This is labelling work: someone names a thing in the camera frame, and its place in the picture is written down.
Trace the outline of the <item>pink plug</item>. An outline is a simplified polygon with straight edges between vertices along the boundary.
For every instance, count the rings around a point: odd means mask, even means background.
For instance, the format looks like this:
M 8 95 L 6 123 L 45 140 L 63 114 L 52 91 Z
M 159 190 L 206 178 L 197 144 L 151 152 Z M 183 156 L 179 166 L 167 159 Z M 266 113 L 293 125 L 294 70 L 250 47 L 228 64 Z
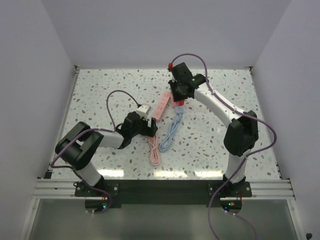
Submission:
M 177 107 L 179 105 L 179 103 L 175 102 L 172 98 L 170 98 L 170 103 L 173 107 Z

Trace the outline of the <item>pink power strip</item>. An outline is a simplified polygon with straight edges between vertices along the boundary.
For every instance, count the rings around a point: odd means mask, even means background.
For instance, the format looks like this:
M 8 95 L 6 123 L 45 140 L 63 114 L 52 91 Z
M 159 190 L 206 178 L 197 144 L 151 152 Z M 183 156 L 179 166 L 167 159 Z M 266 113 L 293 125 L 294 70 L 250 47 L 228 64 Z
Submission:
M 159 121 L 165 111 L 165 108 L 170 100 L 171 93 L 169 91 L 165 91 L 161 96 L 152 117 L 155 118 L 156 121 Z

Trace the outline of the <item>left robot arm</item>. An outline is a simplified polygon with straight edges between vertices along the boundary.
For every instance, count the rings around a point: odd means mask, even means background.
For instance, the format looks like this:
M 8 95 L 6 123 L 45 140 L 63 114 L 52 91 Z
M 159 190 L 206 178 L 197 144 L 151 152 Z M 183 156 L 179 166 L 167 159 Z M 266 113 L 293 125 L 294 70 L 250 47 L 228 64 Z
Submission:
M 56 145 L 56 157 L 51 163 L 61 158 L 68 163 L 83 182 L 86 191 L 92 196 L 99 196 L 106 189 L 104 177 L 91 162 L 97 148 L 124 149 L 131 144 L 137 135 L 154 137 L 158 130 L 156 119 L 150 120 L 133 111 L 127 114 L 123 123 L 116 126 L 114 131 L 103 128 L 91 128 L 83 121 L 78 122 Z

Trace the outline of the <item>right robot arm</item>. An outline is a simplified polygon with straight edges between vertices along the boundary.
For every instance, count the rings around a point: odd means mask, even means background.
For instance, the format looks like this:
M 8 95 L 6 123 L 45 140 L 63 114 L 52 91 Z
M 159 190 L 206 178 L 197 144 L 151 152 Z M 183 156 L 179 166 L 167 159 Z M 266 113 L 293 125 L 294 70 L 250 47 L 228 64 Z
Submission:
M 240 110 L 223 97 L 202 74 L 193 75 L 183 62 L 168 64 L 172 79 L 168 82 L 174 102 L 192 98 L 205 105 L 226 127 L 223 144 L 229 152 L 227 169 L 224 173 L 223 192 L 230 197 L 240 190 L 245 181 L 245 157 L 259 139 L 257 115 L 250 110 L 243 116 Z

